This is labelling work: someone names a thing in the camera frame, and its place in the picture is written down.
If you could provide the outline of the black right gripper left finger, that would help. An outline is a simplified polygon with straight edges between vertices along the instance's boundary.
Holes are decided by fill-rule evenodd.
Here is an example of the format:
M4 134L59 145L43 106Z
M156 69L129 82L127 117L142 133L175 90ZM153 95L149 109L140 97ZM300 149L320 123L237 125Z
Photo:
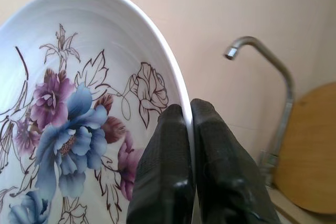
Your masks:
M127 223L191 223L195 186L180 105L159 116L136 171Z

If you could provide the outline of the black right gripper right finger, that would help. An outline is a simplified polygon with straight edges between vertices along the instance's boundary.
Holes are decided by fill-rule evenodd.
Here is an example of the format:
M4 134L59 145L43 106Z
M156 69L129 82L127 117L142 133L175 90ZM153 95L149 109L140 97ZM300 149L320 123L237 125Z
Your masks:
M202 223L279 223L259 168L214 106L191 101Z

